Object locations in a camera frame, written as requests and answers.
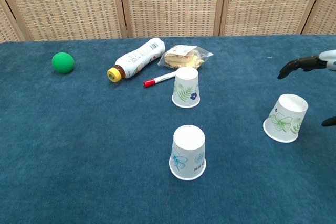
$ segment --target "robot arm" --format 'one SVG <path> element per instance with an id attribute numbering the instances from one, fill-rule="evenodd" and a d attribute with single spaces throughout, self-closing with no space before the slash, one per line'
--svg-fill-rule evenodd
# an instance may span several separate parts
<path id="1" fill-rule="evenodd" d="M 320 53 L 319 55 L 308 56 L 292 60 L 288 62 L 278 75 L 278 79 L 283 79 L 288 76 L 294 70 L 302 68 L 308 72 L 313 69 L 327 68 L 336 71 L 336 50 L 329 50 Z M 322 122 L 322 126 L 334 126 L 336 125 L 336 116 L 328 118 Z"/>

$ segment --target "bottle label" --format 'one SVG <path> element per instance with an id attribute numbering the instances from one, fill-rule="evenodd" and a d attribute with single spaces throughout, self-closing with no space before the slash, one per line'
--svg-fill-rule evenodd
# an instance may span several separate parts
<path id="1" fill-rule="evenodd" d="M 167 51 L 168 54 L 182 55 L 186 56 L 191 50 L 195 49 L 194 46 L 186 46 L 186 45 L 177 45 L 172 47 Z"/>
<path id="2" fill-rule="evenodd" d="M 150 39 L 138 49 L 131 51 L 116 61 L 126 74 L 126 78 L 140 72 L 148 63 L 160 57 L 165 51 L 165 45 L 159 38 Z"/>

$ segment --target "bread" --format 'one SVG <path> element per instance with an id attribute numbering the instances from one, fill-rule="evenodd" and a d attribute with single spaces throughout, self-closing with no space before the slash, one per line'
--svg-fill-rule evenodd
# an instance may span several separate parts
<path id="1" fill-rule="evenodd" d="M 193 49 L 187 53 L 187 55 L 177 55 L 171 53 L 165 53 L 164 61 L 172 68 L 180 67 L 194 67 L 199 68 L 204 62 L 201 59 L 200 53 Z"/>

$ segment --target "blue flower print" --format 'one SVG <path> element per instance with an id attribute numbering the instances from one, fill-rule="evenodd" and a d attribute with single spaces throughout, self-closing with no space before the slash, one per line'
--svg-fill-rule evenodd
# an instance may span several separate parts
<path id="1" fill-rule="evenodd" d="M 185 167 L 185 163 L 188 161 L 188 158 L 180 156 L 175 148 L 172 149 L 172 158 L 173 164 L 176 166 L 177 170 L 183 169 Z"/>
<path id="2" fill-rule="evenodd" d="M 190 99 L 191 99 L 191 100 L 195 100 L 196 97 L 197 97 L 197 93 L 192 93 L 192 94 L 190 95 Z"/>
<path id="3" fill-rule="evenodd" d="M 195 163 L 199 164 L 204 158 L 204 152 L 198 153 L 195 157 Z"/>

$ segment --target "plastic bag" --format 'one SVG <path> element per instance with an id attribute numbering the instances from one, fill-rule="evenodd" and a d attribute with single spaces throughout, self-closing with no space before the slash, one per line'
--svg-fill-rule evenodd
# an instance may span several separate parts
<path id="1" fill-rule="evenodd" d="M 175 45 L 161 56 L 157 64 L 173 69 L 180 67 L 193 67 L 197 69 L 212 55 L 213 53 L 201 47 Z"/>

